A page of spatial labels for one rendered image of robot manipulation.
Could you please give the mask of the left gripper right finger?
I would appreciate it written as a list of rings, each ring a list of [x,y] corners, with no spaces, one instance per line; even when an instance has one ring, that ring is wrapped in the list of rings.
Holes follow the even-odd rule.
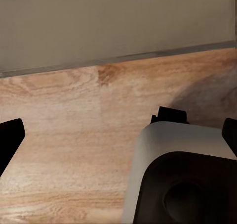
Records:
[[[222,129],[222,137],[237,157],[237,119],[226,118]]]

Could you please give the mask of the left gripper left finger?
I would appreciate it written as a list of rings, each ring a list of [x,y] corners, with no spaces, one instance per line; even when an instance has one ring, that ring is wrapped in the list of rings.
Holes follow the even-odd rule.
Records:
[[[20,118],[0,124],[0,176],[11,161],[25,137],[25,129]]]

